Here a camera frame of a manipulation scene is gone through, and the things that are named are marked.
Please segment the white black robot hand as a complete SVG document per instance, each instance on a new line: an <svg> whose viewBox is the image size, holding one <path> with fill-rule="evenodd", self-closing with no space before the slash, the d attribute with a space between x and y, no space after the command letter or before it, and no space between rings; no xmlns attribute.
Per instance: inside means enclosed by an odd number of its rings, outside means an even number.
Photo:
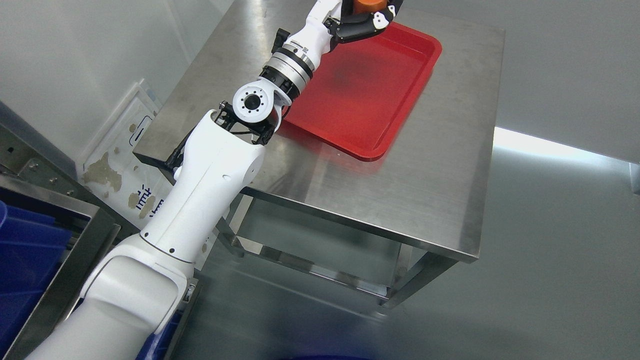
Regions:
<svg viewBox="0 0 640 360"><path fill-rule="evenodd" d="M382 8L346 14L342 0L318 0L304 27L286 41L325 54L338 44L354 43L382 34L398 15L402 0L383 0Z"/></svg>

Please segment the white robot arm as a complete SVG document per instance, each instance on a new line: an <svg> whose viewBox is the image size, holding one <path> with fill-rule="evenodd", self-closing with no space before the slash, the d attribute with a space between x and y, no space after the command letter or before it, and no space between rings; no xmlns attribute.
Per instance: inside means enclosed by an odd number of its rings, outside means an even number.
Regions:
<svg viewBox="0 0 640 360"><path fill-rule="evenodd" d="M212 115L190 133L160 211L96 265L80 305L29 360L134 360L168 325L207 237L265 159L265 146L240 139Z"/></svg>

